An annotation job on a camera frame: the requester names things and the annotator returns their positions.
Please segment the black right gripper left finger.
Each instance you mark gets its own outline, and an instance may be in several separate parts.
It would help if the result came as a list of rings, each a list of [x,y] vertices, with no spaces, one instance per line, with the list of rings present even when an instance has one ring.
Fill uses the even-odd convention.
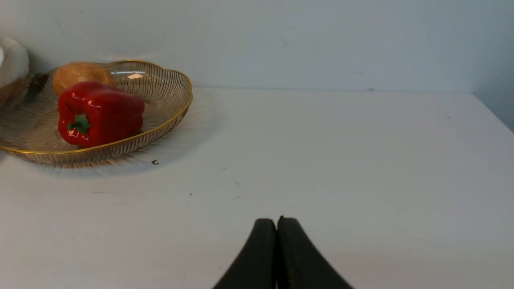
[[[244,244],[215,289],[275,289],[275,223],[268,218],[255,220]]]

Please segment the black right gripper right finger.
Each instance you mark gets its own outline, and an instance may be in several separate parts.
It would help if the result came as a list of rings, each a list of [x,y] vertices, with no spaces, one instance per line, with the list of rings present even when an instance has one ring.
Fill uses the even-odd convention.
[[[278,289],[351,289],[318,251],[299,221],[281,216],[277,225]]]

